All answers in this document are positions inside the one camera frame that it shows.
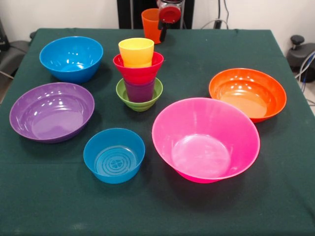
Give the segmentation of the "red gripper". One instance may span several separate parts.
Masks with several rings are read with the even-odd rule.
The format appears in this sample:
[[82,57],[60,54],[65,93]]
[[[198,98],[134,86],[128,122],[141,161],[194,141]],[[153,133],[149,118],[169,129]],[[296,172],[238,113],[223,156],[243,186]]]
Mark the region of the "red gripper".
[[176,23],[181,18],[181,10],[177,6],[165,6],[159,9],[159,22],[158,28],[161,30],[159,40],[163,42],[165,40],[166,32],[168,29],[168,23]]

